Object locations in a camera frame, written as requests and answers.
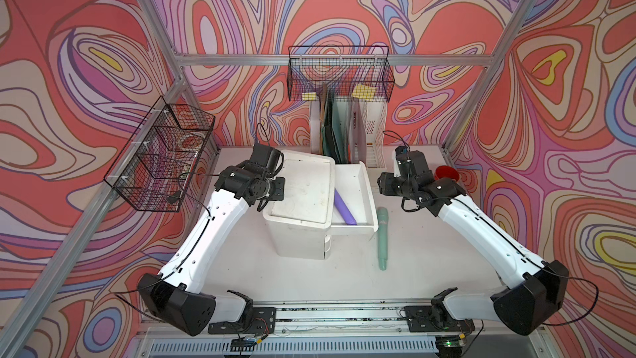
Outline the mint green toy microphone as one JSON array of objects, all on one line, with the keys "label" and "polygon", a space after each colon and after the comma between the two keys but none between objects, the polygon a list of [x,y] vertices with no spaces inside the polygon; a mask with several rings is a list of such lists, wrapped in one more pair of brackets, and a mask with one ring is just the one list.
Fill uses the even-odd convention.
[{"label": "mint green toy microphone", "polygon": [[385,207],[377,209],[378,230],[377,230],[377,257],[381,271],[385,271],[389,259],[389,211]]}]

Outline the white top drawer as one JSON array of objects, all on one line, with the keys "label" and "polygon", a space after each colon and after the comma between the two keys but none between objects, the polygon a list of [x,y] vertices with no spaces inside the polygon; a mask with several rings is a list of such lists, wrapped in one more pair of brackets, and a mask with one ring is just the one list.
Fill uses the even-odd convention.
[{"label": "white top drawer", "polygon": [[337,164],[335,174],[335,189],[356,224],[348,225],[335,208],[330,227],[331,235],[373,235],[378,230],[379,224],[367,167],[363,162]]}]

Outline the white plastic drawer cabinet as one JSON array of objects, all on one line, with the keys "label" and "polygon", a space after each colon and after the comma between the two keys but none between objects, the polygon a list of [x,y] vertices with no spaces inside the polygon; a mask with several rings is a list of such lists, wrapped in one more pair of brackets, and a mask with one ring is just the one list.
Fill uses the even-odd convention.
[{"label": "white plastic drawer cabinet", "polygon": [[284,199],[263,210],[263,219],[281,257],[325,260],[331,249],[335,161],[283,150]]}]

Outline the purple toy microphone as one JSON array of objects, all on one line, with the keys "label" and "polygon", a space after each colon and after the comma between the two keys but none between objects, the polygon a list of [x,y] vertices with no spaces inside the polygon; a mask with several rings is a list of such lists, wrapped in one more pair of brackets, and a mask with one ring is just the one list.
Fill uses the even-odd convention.
[{"label": "purple toy microphone", "polygon": [[337,190],[334,195],[334,206],[346,225],[357,225],[356,219]]}]

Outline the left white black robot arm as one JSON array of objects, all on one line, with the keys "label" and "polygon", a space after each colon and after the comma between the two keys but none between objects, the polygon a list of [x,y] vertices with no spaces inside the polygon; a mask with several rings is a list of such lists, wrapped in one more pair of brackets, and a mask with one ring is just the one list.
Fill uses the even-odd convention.
[{"label": "left white black robot arm", "polygon": [[137,286],[151,316],[190,336],[212,325],[238,334],[253,321],[253,300],[227,290],[203,293],[205,275],[231,230],[250,207],[263,210],[284,198],[283,153],[255,144],[249,159],[227,167],[218,176],[204,213],[177,253],[156,273],[142,276]]}]

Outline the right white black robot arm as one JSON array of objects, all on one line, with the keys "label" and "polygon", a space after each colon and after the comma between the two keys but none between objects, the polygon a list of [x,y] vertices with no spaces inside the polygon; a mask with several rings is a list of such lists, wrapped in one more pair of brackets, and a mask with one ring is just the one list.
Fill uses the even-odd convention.
[{"label": "right white black robot arm", "polygon": [[563,304],[569,271],[559,261],[543,260],[505,233],[457,181],[436,179],[422,152],[395,149],[394,170],[379,176],[381,194],[414,203],[459,232],[497,273],[501,288],[462,292],[448,288],[432,299],[430,320],[447,329],[464,320],[498,321],[528,336]]}]

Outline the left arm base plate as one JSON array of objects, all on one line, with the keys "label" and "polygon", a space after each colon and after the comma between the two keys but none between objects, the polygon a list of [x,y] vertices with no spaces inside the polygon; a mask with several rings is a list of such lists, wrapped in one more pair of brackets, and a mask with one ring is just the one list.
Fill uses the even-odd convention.
[{"label": "left arm base plate", "polygon": [[235,323],[210,323],[211,335],[239,334],[251,336],[269,335],[275,332],[277,310],[275,307],[248,308]]}]

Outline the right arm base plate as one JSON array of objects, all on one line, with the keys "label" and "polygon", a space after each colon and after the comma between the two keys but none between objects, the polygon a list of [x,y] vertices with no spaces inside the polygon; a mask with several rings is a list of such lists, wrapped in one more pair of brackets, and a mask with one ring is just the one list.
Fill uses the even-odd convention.
[{"label": "right arm base plate", "polygon": [[472,320],[457,321],[448,318],[443,322],[437,321],[432,315],[432,307],[429,305],[405,306],[401,310],[401,314],[407,322],[410,333],[455,332],[470,334],[475,331],[475,323]]}]

